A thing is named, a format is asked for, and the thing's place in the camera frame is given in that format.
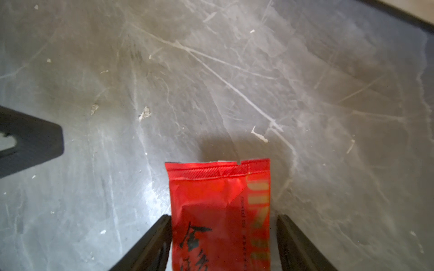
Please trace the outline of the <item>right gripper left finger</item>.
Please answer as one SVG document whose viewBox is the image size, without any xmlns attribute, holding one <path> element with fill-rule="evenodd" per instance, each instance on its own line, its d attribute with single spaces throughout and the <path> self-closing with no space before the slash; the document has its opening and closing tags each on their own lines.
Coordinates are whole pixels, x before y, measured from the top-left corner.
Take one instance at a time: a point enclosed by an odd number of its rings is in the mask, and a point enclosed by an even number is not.
<svg viewBox="0 0 434 271">
<path fill-rule="evenodd" d="M 171 242 L 171 216 L 163 215 L 110 271 L 165 271 Z"/>
</svg>

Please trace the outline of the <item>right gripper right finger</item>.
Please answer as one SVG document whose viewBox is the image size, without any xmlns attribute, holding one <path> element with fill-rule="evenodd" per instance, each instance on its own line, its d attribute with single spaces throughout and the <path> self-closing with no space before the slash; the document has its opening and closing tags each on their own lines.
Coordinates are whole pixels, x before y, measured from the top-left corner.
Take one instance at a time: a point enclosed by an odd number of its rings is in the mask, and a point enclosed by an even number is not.
<svg viewBox="0 0 434 271">
<path fill-rule="evenodd" d="M 337 271 L 288 215 L 278 215 L 276 237 L 283 271 Z"/>
</svg>

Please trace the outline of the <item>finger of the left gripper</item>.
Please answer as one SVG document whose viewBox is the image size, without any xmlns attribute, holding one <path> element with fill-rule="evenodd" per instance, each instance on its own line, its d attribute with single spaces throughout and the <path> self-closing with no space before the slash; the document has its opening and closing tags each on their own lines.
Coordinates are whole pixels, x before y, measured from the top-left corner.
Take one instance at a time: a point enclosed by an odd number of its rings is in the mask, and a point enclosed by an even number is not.
<svg viewBox="0 0 434 271">
<path fill-rule="evenodd" d="M 1 107 L 1 133 L 15 145 L 1 151 L 1 178 L 43 164 L 64 153 L 62 127 Z"/>
</svg>

